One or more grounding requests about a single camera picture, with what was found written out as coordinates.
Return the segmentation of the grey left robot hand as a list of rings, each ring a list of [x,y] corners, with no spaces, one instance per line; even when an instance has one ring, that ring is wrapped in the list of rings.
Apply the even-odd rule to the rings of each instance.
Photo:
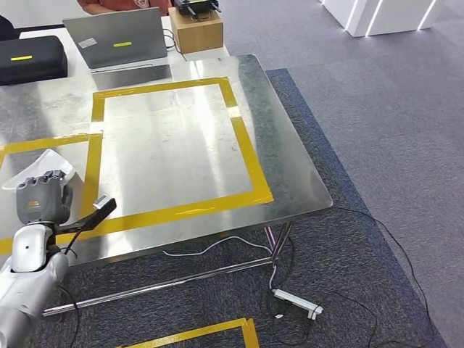
[[[41,221],[63,224],[69,219],[73,191],[62,170],[29,177],[16,189],[17,214],[26,225]]]

